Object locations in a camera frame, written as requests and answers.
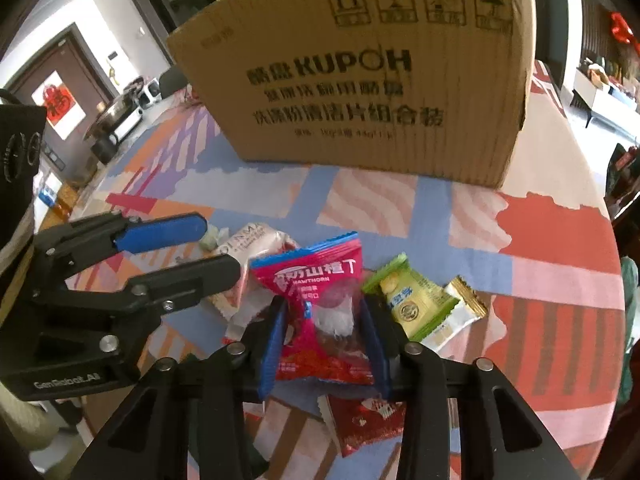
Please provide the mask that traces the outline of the colourful patterned tablecloth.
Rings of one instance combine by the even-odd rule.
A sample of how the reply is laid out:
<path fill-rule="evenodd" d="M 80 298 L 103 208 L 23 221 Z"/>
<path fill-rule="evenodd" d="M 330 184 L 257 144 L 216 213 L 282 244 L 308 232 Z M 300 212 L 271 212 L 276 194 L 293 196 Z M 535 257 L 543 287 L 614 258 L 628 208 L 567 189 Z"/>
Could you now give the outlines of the colourful patterned tablecloth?
<path fill-rule="evenodd" d="M 493 360 L 582 477 L 614 412 L 625 349 L 620 257 L 600 190 L 546 66 L 537 65 L 503 185 L 329 166 L 250 164 L 208 111 L 171 107 L 122 150 L 74 214 L 196 211 L 237 231 L 262 222 L 303 246 L 356 231 L 363 262 L 398 254 L 437 283 L 461 276 L 488 317 L 446 345 Z"/>

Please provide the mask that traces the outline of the red foil balloon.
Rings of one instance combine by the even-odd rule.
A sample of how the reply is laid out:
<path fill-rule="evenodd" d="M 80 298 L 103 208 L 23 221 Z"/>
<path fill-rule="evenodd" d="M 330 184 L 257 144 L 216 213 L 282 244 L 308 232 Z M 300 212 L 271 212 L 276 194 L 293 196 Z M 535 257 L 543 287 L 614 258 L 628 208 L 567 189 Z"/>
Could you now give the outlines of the red foil balloon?
<path fill-rule="evenodd" d="M 634 34 L 623 15 L 620 12 L 612 12 L 611 17 L 611 34 L 620 44 L 626 44 L 634 49 L 637 55 L 640 55 L 639 38 Z"/>

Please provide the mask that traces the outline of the white gold candy packet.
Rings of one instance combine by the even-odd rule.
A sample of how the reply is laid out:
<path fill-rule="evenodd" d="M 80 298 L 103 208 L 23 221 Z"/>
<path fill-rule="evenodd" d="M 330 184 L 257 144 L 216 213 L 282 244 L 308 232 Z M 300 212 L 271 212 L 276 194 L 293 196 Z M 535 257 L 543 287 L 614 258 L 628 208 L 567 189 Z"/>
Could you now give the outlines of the white gold candy packet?
<path fill-rule="evenodd" d="M 488 315 L 488 307 L 462 276 L 453 278 L 445 290 L 458 302 L 442 322 L 421 340 L 425 348 L 434 352 L 442 350 L 458 333 Z"/>

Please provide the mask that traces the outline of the black mug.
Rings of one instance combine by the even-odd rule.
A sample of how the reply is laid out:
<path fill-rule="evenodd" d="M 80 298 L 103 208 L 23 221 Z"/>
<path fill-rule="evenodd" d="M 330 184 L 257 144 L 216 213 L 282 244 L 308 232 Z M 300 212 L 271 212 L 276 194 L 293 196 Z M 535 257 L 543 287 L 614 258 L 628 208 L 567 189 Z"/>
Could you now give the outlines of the black mug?
<path fill-rule="evenodd" d="M 108 136 L 101 136 L 94 142 L 91 151 L 98 161 L 106 166 L 117 154 L 118 146 Z"/>

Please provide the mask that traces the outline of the grey dining chair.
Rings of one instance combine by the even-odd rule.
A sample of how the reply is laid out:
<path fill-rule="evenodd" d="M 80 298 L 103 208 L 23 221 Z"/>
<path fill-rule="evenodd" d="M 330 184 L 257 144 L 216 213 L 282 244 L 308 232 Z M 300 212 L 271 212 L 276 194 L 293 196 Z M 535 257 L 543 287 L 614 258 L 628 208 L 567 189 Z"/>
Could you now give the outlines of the grey dining chair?
<path fill-rule="evenodd" d="M 167 99 L 168 96 L 172 96 L 179 90 L 186 88 L 188 80 L 180 70 L 180 67 L 173 65 L 158 77 L 158 84 L 160 85 L 160 95 L 162 99 Z"/>

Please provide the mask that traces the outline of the brown cardboard box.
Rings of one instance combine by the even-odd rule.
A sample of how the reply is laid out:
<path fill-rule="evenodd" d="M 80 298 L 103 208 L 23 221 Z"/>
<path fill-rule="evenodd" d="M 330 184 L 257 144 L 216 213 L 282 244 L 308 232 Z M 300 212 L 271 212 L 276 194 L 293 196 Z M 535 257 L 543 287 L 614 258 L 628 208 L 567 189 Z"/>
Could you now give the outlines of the brown cardboard box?
<path fill-rule="evenodd" d="M 169 51 L 235 153 L 498 188 L 535 0 L 219 0 Z"/>

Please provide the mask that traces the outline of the green yellow snack packet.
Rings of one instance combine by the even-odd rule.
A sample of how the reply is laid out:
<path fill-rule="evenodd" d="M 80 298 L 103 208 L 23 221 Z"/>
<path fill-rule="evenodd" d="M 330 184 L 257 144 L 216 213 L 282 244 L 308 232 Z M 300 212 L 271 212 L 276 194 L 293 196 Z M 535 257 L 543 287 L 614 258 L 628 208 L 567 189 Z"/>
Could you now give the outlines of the green yellow snack packet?
<path fill-rule="evenodd" d="M 404 252 L 371 274 L 361 290 L 381 294 L 394 320 L 416 342 L 442 324 L 459 303 L 457 297 L 414 270 Z"/>

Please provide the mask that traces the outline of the white pastry snack packet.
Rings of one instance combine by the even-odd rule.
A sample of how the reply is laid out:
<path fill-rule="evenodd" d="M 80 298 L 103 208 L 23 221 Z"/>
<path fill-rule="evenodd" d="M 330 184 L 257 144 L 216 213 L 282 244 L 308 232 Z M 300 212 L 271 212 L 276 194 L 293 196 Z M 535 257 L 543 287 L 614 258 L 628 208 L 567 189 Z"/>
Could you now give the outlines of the white pastry snack packet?
<path fill-rule="evenodd" d="M 250 265 L 268 256 L 290 252 L 299 244 L 288 234 L 262 222 L 250 222 L 234 234 L 229 229 L 209 226 L 198 244 L 206 256 L 228 255 L 239 263 L 241 274 L 232 289 L 209 297 L 227 322 L 225 344 L 242 338 L 247 325 L 260 315 L 274 296 L 257 281 Z"/>

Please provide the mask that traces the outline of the pink hawthorn snack packet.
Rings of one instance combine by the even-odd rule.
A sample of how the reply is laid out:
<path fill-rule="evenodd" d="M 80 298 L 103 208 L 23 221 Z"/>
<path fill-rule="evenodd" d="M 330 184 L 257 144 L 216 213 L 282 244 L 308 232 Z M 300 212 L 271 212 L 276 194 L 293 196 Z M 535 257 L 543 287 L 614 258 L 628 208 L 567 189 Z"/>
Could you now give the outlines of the pink hawthorn snack packet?
<path fill-rule="evenodd" d="M 362 280 L 357 232 L 257 259 L 250 273 L 288 304 L 278 379 L 372 384 L 357 327 Z"/>

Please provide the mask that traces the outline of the silver electric cooking pot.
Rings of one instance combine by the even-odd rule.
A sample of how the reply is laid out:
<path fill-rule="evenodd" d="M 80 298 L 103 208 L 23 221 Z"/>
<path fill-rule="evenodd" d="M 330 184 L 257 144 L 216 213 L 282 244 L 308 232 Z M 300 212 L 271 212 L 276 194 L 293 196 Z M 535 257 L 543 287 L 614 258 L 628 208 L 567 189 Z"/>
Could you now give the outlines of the silver electric cooking pot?
<path fill-rule="evenodd" d="M 84 139 L 89 140 L 95 138 L 100 140 L 107 138 L 114 145 L 122 142 L 125 136 L 123 133 L 119 136 L 116 130 L 126 124 L 133 117 L 137 122 L 140 120 L 142 108 L 139 103 L 139 94 L 143 90 L 144 79 L 138 77 L 127 84 L 124 91 L 104 108 L 94 123 L 88 128 L 84 134 Z"/>

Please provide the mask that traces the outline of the red snack packet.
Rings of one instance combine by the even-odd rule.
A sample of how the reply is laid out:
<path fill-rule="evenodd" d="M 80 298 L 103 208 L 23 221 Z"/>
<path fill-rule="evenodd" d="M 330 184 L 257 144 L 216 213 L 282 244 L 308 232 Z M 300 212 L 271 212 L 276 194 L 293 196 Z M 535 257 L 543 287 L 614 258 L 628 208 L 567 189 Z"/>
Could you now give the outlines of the red snack packet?
<path fill-rule="evenodd" d="M 318 409 L 330 436 L 347 457 L 365 445 L 400 437 L 404 432 L 405 404 L 380 398 L 342 399 L 319 396 Z"/>

